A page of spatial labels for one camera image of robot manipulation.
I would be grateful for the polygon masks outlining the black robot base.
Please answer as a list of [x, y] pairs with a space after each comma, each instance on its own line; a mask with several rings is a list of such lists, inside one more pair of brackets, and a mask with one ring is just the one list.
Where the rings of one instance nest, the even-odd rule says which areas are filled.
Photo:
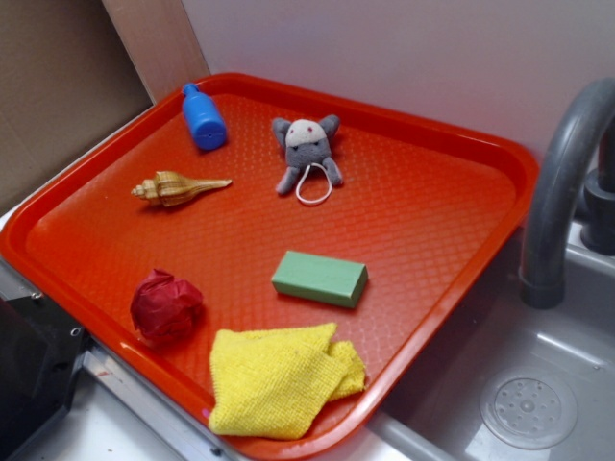
[[1, 458], [13, 460], [71, 409], [87, 340], [53, 300], [1, 302]]

